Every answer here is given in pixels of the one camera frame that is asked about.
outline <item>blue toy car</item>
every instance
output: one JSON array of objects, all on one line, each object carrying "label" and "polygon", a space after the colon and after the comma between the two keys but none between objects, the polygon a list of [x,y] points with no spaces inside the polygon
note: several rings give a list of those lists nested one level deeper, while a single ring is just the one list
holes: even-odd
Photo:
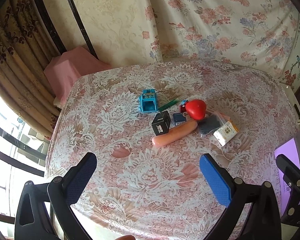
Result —
[{"label": "blue toy car", "polygon": [[157,93],[155,89],[144,89],[139,97],[139,110],[142,113],[152,113],[158,111]]}]

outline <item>green pen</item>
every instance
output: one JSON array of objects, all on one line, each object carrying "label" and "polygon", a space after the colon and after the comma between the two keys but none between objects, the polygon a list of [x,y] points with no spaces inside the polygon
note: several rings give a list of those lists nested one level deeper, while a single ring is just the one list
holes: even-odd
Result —
[{"label": "green pen", "polygon": [[166,103],[165,105],[159,107],[158,110],[159,110],[159,112],[162,112],[163,110],[166,110],[166,109],[169,108],[170,106],[175,105],[176,103],[178,103],[178,102],[184,100],[185,98],[186,98],[185,95],[180,96],[180,97],[178,97],[178,98],[176,98],[176,99],[174,99],[174,100],[172,100],[172,101]]}]

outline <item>sausage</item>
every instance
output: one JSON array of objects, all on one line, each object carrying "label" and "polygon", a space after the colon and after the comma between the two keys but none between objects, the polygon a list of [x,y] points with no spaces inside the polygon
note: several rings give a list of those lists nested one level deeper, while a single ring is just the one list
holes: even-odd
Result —
[{"label": "sausage", "polygon": [[171,128],[170,131],[166,134],[154,136],[152,138],[152,144],[155,147],[165,146],[169,143],[172,143],[176,140],[183,138],[184,136],[187,136],[194,129],[196,129],[197,126],[198,124],[196,120],[191,119],[181,125]]}]

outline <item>red heart-shaped object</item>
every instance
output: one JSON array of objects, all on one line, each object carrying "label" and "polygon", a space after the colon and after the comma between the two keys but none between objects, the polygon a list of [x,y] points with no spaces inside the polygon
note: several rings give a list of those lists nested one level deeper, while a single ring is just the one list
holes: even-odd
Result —
[{"label": "red heart-shaped object", "polygon": [[200,99],[191,100],[186,103],[186,111],[192,119],[202,120],[206,115],[207,105]]}]

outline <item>bolt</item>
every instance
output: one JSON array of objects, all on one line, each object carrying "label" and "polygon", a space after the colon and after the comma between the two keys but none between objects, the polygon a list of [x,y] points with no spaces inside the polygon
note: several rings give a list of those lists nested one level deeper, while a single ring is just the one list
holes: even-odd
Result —
[{"label": "bolt", "polygon": [[235,183],[235,184],[242,184],[242,183],[243,183],[243,180],[240,179],[240,178],[234,178],[234,183]]},{"label": "bolt", "polygon": [[265,186],[266,187],[272,187],[271,183],[269,181],[265,181]]},{"label": "bolt", "polygon": [[58,183],[62,180],[62,177],[58,176],[53,179],[53,182]]},{"label": "bolt", "polygon": [[290,208],[288,211],[288,215],[292,216],[294,214],[294,208]]}]

